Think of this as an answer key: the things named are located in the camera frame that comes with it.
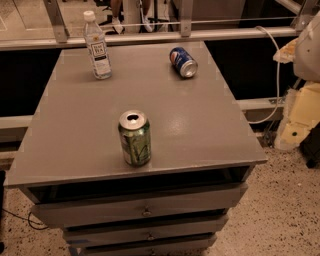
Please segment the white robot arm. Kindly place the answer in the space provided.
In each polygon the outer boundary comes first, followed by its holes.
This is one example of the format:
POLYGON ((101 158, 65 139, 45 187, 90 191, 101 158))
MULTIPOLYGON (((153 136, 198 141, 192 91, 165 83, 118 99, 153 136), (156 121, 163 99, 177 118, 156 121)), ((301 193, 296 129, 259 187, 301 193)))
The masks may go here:
POLYGON ((305 81, 300 89, 288 90, 274 142, 279 150, 292 150, 320 122, 320 11, 298 38, 274 54, 273 60, 292 62, 294 75, 305 81))

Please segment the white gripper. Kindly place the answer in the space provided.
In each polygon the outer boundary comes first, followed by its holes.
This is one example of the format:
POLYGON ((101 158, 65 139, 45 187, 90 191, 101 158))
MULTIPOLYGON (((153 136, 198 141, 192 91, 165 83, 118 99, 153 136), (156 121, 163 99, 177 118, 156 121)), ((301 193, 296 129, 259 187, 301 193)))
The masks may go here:
MULTIPOLYGON (((277 50, 273 60, 287 64, 295 57, 297 39, 277 50)), ((285 98, 283 118, 277 130, 274 147, 293 150, 320 122, 320 84, 306 82, 299 90, 289 89, 285 98)))

